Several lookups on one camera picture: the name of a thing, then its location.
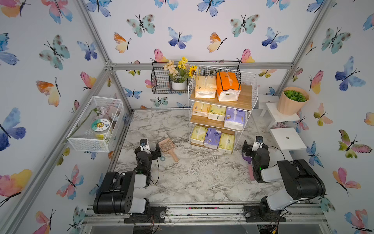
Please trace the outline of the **beige tissue pack top shelf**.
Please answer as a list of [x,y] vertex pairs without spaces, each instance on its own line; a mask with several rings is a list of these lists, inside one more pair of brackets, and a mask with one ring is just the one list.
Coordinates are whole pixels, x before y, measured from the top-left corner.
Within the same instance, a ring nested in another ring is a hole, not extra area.
[[196,98],[216,98],[217,83],[215,76],[197,76],[195,79]]

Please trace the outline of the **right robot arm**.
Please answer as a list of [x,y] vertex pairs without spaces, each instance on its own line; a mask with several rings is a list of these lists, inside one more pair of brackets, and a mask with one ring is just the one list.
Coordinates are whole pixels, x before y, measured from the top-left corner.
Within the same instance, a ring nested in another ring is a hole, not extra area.
[[251,180],[258,183],[283,182],[283,189],[262,198],[259,207],[263,214],[280,212],[299,201],[325,195],[323,181],[305,160],[284,159],[270,166],[269,146],[263,143],[263,137],[257,136],[252,145],[245,141],[241,153],[248,162]]

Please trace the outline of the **purple tissue pack shelf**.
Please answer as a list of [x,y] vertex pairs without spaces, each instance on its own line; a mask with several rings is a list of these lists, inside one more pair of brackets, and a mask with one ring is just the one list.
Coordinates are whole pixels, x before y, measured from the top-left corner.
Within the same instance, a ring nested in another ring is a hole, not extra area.
[[238,131],[243,130],[245,124],[245,115],[246,111],[244,110],[227,108],[224,127]]

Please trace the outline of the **orange tissue pack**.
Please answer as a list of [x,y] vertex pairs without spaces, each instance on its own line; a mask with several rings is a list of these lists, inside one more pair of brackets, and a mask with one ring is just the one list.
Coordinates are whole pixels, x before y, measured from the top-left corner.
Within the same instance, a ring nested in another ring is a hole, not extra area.
[[219,102],[238,101],[242,87],[235,73],[218,72],[216,74],[216,85]]

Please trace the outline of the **yellow green tissue pack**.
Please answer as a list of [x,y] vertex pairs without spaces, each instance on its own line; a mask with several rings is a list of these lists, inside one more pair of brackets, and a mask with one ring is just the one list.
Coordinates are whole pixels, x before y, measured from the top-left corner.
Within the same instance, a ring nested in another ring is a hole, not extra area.
[[208,109],[209,120],[224,122],[226,118],[226,107],[219,105],[210,105]]

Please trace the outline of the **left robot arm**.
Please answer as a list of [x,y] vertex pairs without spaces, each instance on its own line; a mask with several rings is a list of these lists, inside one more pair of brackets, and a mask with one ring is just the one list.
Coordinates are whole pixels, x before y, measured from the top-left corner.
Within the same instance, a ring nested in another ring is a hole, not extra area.
[[147,188],[152,179],[152,163],[161,158],[159,143],[151,150],[148,140],[140,140],[140,146],[134,150],[137,166],[126,172],[108,172],[103,178],[95,197],[93,211],[95,214],[114,215],[150,215],[150,202],[145,198],[136,198],[134,190]]

